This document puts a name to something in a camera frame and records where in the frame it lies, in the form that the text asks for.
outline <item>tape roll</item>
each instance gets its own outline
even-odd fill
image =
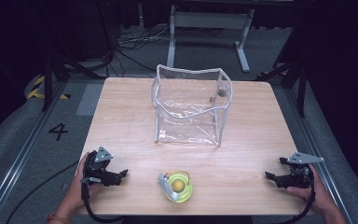
[[[173,202],[183,203],[187,201],[193,193],[193,185],[191,184],[189,174],[186,172],[178,171],[167,173],[167,176],[170,177],[168,179],[168,183],[172,186],[172,189],[178,194],[177,200]]]

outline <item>black cable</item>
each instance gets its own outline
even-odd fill
[[[147,69],[147,70],[150,70],[150,71],[153,71],[153,72],[156,72],[156,69],[149,68],[149,67],[147,67],[147,66],[145,66],[145,65],[143,65],[143,64],[141,64],[141,63],[138,63],[137,61],[133,60],[132,58],[130,58],[129,56],[127,56],[126,54],[124,54],[123,52],[121,52],[121,50],[118,49],[117,52],[119,52],[119,53],[120,53],[121,55],[123,55],[124,57],[130,59],[131,61],[133,61],[133,62],[135,62],[135,63],[141,65],[143,68],[145,68],[145,69]]]
[[[87,160],[86,160],[86,165],[88,163],[88,160],[90,158],[90,155],[88,155]],[[86,176],[86,172],[87,169],[86,167],[83,169],[83,178]],[[83,183],[81,184],[81,199],[83,200],[84,204],[86,205],[86,209],[87,212],[89,213],[89,216],[94,219],[95,221],[101,222],[101,223],[111,223],[111,222],[117,222],[120,221],[121,219],[123,219],[124,217],[116,217],[116,218],[109,218],[109,219],[105,219],[105,218],[100,218],[95,216],[95,214],[92,212],[91,207],[90,207],[90,202],[89,202],[89,187],[87,183]]]
[[[147,35],[143,35],[146,33],[145,30],[143,31],[135,31],[135,32],[127,32],[127,33],[122,33],[121,35],[119,35],[119,37],[117,39],[123,39],[122,41],[123,42],[130,42],[132,40],[138,40],[138,39],[142,39],[142,38],[148,38],[150,37],[151,35],[155,35],[155,34],[159,34],[161,33],[162,31],[164,31],[166,28],[162,29],[162,30],[158,30],[156,31],[155,33],[153,33],[153,30],[148,30],[148,34]],[[136,37],[134,36],[133,33],[139,33],[141,32],[139,35],[137,35]]]
[[[123,70],[123,72],[121,73],[121,77],[124,77],[124,73],[126,72],[126,70],[123,68],[123,65],[121,64],[121,60],[115,55],[113,54],[113,56],[118,60],[118,63],[120,64],[121,70]]]
[[[66,53],[69,55],[69,57],[75,61],[75,58],[74,56],[69,52],[68,48],[66,47],[64,41],[63,41],[63,38],[62,36],[60,35],[60,32],[58,32],[58,29],[56,27],[56,25],[54,24],[52,18],[50,17],[50,15],[48,14],[48,10],[46,9],[46,6],[45,4],[43,3],[43,1],[39,0],[39,3],[40,5],[42,6],[43,8],[43,11],[45,12],[45,15],[48,17],[48,20],[51,24],[51,26],[53,27],[57,37],[60,39],[60,42],[62,43],[62,46],[63,48],[65,49]],[[110,63],[110,61],[112,60],[112,58],[108,58],[108,60],[106,61],[103,61],[101,64],[97,64],[97,65],[94,65],[94,66],[91,66],[91,67],[86,67],[87,69],[89,69],[90,71],[93,71],[93,70],[96,70],[96,69],[99,69],[99,68],[102,68],[104,66],[106,66],[107,63]],[[68,68],[68,67],[65,67],[66,70],[68,70],[69,72],[80,72],[79,70],[77,70],[76,68]]]
[[[109,70],[107,69],[107,64],[106,64],[105,69],[106,69],[106,77],[109,77]]]
[[[6,224],[8,224],[11,220],[11,218],[14,216],[14,214],[16,213],[16,211],[20,208],[20,206],[38,189],[40,189],[43,185],[45,185],[46,183],[48,183],[52,178],[56,177],[57,175],[62,174],[63,172],[65,172],[66,170],[68,170],[69,168],[75,166],[76,164],[78,164],[79,161],[75,161],[74,163],[70,164],[69,166],[65,167],[63,170],[59,171],[58,173],[52,175],[51,177],[49,177],[48,179],[46,179],[45,181],[43,181],[41,184],[39,184],[36,188],[34,188],[31,192],[29,192],[18,204],[17,206],[13,209],[13,211],[11,212],[10,216],[7,218]]]
[[[97,65],[93,65],[93,66],[90,66],[90,67],[86,67],[88,70],[90,71],[93,71],[93,70],[96,70],[96,69],[99,69],[99,68],[103,68],[105,66],[107,66],[109,63],[112,62],[112,52],[107,52],[106,55],[104,55],[102,58],[101,58],[101,61],[102,63],[100,64],[97,64]],[[74,67],[65,67],[65,69],[68,71],[68,72],[78,72],[78,73],[81,73],[82,71],[74,68]]]
[[[118,77],[118,73],[115,71],[115,69],[112,67],[112,64],[109,64],[110,68],[112,69],[112,71],[116,74],[116,76]]]
[[[310,210],[310,208],[312,207],[313,202],[315,202],[315,187],[313,184],[313,180],[308,178],[308,180],[310,181],[310,197],[307,201],[307,205],[304,208],[304,210],[302,211],[302,213],[300,213],[297,216],[294,216],[292,219],[284,221],[284,222],[280,222],[280,223],[274,223],[274,224],[292,224],[292,223],[296,223],[297,221],[299,221],[301,218],[303,218]]]
[[[87,187],[87,184],[82,184],[82,192],[83,190],[87,191],[87,194],[89,194],[89,188]],[[85,197],[83,199],[84,204],[86,205],[86,209],[87,212],[89,213],[89,216],[94,219],[97,222],[101,222],[101,223],[112,223],[112,222],[117,222],[122,220],[124,217],[115,217],[115,218],[109,218],[109,219],[105,219],[105,218],[100,218],[95,216],[95,214],[92,212],[91,207],[90,207],[90,202],[89,202],[89,197]]]
[[[117,45],[119,46],[120,50],[128,51],[128,50],[134,50],[134,49],[141,49],[144,46],[146,46],[147,44],[156,43],[156,42],[160,41],[161,39],[163,39],[163,36],[165,36],[168,33],[168,31],[169,31],[168,27],[166,27],[162,30],[156,31],[155,33],[152,33],[152,31],[149,30],[148,35],[143,35],[145,32],[142,32],[140,35],[138,35],[136,37],[134,37],[134,35],[131,33],[125,33],[124,35],[131,35],[131,38],[119,36],[117,38],[117,40],[120,40],[120,42],[117,42]],[[131,47],[123,46],[123,45],[127,45],[130,43],[132,44]]]

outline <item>transparent plastic box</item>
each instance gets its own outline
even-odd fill
[[[151,87],[155,142],[221,146],[231,99],[231,80],[220,68],[190,71],[159,65]]]

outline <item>wooden table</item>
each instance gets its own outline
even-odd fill
[[[107,170],[129,174],[121,186],[105,187],[90,201],[95,214],[296,215],[304,209],[303,201],[264,174],[288,175],[279,158],[296,152],[268,83],[233,82],[222,146],[216,147],[154,142],[152,80],[104,82],[81,157],[104,147],[114,156]],[[174,170],[190,173],[193,194],[184,203],[169,201],[158,184],[158,174]]]

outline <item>metal rail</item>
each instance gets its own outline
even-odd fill
[[[296,114],[296,120],[298,124],[301,127],[301,130],[303,134],[305,134],[305,137],[307,139],[307,145],[310,149],[310,152],[312,155],[317,157],[322,157],[322,154],[315,142],[315,139],[310,131],[310,126],[307,123],[306,119],[303,119],[300,117],[297,107],[296,107],[296,96],[293,93],[291,89],[284,89],[286,98],[288,99],[288,102],[294,112]],[[351,220],[351,216],[344,204],[342,202],[342,198],[338,192],[336,183],[333,180],[333,177],[330,175],[327,166],[324,162],[318,162],[314,164],[315,168],[318,170],[318,174],[321,177],[322,181],[324,182],[324,185],[326,186],[327,190],[330,192],[330,195],[333,197],[334,202],[339,207],[339,209],[343,212],[345,218],[347,219],[348,223],[353,223]]]
[[[0,186],[0,211],[4,206],[10,192],[13,190],[21,172],[24,168],[26,162],[28,161],[29,157],[31,156],[32,152],[34,151],[34,144],[37,140],[37,137],[40,134],[44,124],[46,123],[49,114],[52,111],[52,108],[56,104],[56,102],[60,99],[62,95],[63,89],[65,88],[66,83],[59,82],[57,83],[56,90],[53,94],[53,101],[51,105],[48,107],[47,111],[42,112],[33,129],[31,130],[30,134],[28,135],[24,145],[21,148],[19,155],[17,156],[16,160],[14,160],[13,164],[7,171],[7,174]]]

